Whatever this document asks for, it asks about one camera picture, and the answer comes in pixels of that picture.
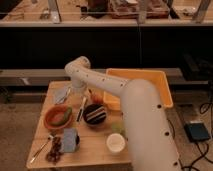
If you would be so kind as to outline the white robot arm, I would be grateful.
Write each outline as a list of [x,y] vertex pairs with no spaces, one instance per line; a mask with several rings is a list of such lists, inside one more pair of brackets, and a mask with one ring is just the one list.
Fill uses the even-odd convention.
[[160,93],[153,83],[96,72],[84,56],[66,64],[65,72],[75,90],[90,84],[120,98],[133,171],[182,171]]

